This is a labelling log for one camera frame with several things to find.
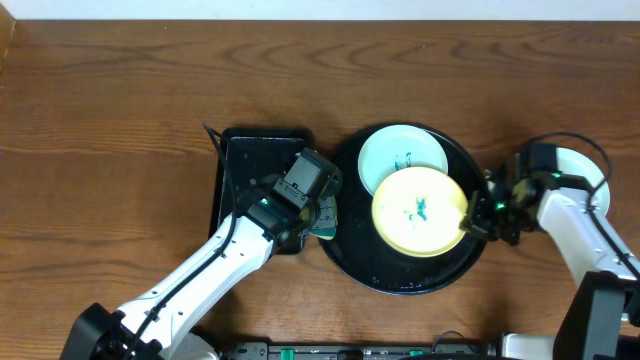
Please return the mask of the green yellow sponge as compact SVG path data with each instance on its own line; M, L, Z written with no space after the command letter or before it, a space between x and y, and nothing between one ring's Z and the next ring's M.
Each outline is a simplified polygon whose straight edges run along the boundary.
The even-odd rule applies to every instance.
M341 181L331 179L314 207L315 215L309 232L319 239L333 240L337 233L337 202L335 196L341 188Z

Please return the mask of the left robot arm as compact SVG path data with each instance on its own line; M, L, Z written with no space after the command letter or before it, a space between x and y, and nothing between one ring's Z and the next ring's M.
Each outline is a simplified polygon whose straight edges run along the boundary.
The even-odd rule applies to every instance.
M302 245L298 234L324 233L336 225L332 197L303 208L269 195L253 195L230 214L199 250L169 276L138 298L109 312L94 303L74 322L64 359L214 358L201 342L183 348L192 327L234 285L273 255Z

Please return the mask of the yellow plate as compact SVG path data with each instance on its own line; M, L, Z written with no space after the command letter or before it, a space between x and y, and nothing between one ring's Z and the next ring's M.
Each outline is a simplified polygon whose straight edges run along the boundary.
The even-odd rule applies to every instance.
M416 258L442 255L465 236L461 222L468 200L448 175L428 167L410 167L388 176L371 207L374 227L394 250Z

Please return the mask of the white plate with blue splat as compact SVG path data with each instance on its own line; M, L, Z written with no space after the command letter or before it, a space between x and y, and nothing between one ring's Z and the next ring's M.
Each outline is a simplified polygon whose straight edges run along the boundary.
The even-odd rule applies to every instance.
M584 177L593 188L604 179L604 174L599 167L590 158L575 150L558 147L557 156L558 170L563 174ZM597 211L601 215L607 215L610 201L609 185L604 183L594 195Z

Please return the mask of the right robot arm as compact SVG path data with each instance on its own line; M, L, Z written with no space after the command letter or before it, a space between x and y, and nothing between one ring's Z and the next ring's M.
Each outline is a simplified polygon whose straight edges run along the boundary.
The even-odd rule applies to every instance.
M555 167L518 170L511 187L474 193L461 229L485 240L516 244L523 232L547 233L578 290L554 336L507 334L504 359L636 359L639 340L620 333L639 323L639 262L607 219L583 177Z

